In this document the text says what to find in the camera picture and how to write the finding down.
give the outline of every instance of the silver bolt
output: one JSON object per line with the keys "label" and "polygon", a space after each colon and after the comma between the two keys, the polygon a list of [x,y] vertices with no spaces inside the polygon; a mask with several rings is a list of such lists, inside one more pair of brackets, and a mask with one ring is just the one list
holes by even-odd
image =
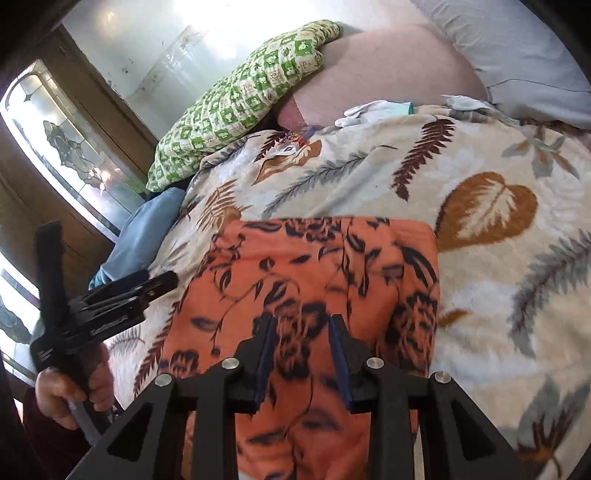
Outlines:
{"label": "silver bolt", "polygon": [[368,367],[373,368],[374,370],[379,370],[384,366],[384,361],[377,357],[373,356],[372,358],[368,358],[367,362],[365,362]]}
{"label": "silver bolt", "polygon": [[240,360],[232,356],[222,360],[222,368],[225,368],[226,370],[234,370],[235,368],[238,368],[238,365],[240,365]]}
{"label": "silver bolt", "polygon": [[156,380],[154,381],[154,383],[156,385],[158,385],[159,387],[166,387],[166,385],[170,385],[170,382],[172,382],[172,381],[173,381],[173,378],[171,375],[161,374],[156,377]]}
{"label": "silver bolt", "polygon": [[445,384],[452,381],[452,376],[447,372],[435,372],[435,375],[433,375],[433,377],[435,378],[435,381],[437,383]]}

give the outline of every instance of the floral blanket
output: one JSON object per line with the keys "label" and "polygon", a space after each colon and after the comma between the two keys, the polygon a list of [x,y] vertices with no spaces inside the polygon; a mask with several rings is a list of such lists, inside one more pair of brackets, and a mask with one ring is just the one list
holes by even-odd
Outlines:
{"label": "floral blanket", "polygon": [[183,205],[151,267],[179,288],[109,342],[122,405],[154,378],[175,302],[231,221],[419,220],[439,250],[430,371],[450,372],[538,478],[578,463],[591,440],[591,152],[572,132],[434,106],[259,132],[204,158]]}

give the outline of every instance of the hand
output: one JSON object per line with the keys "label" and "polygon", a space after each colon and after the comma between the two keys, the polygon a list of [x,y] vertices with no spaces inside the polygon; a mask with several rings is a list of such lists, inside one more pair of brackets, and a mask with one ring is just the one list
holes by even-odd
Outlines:
{"label": "hand", "polygon": [[[88,379],[90,388],[89,400],[95,404],[96,411],[105,411],[113,406],[113,375],[107,360],[109,352],[104,344],[100,344],[100,363]],[[70,414],[65,400],[84,401],[86,394],[74,381],[54,368],[46,368],[37,376],[35,396],[39,410],[61,426],[76,430],[78,424]]]}

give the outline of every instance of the orange garment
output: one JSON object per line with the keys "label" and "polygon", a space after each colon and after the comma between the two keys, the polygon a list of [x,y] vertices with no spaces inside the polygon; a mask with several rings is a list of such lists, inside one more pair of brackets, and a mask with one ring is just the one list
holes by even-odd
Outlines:
{"label": "orange garment", "polygon": [[176,305],[159,372],[205,372],[273,314],[280,342],[267,396],[252,418],[236,416],[239,470],[257,480],[364,478],[369,415],[350,415],[340,400],[328,318],[341,314],[376,355],[426,375],[438,304],[436,243],[423,223],[234,221]]}

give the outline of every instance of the gray pillow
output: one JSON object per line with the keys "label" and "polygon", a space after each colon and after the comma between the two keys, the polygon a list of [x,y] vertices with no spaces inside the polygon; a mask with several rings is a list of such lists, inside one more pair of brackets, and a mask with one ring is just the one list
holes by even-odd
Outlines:
{"label": "gray pillow", "polygon": [[411,0],[463,54],[489,101],[513,118],[591,128],[591,85],[519,0]]}

